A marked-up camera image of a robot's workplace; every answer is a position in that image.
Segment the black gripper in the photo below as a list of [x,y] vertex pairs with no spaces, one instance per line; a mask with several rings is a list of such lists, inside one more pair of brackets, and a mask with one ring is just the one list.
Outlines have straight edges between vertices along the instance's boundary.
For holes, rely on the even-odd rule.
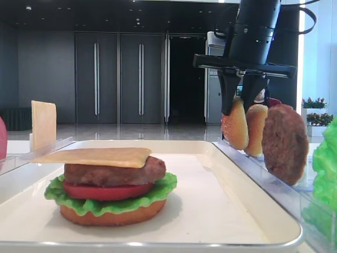
[[273,37],[272,27],[235,24],[229,28],[222,56],[194,55],[194,67],[218,70],[224,115],[231,114],[236,90],[242,81],[243,105],[248,110],[268,85],[265,76],[294,77],[295,66],[266,62]]

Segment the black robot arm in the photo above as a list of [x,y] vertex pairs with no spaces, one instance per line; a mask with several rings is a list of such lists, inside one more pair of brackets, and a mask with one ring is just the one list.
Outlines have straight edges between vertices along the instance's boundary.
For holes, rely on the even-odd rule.
[[235,24],[228,28],[223,55],[194,55],[194,67],[218,70],[224,115],[232,111],[239,84],[248,110],[270,76],[294,77],[296,67],[266,62],[280,7],[280,1],[241,1]]

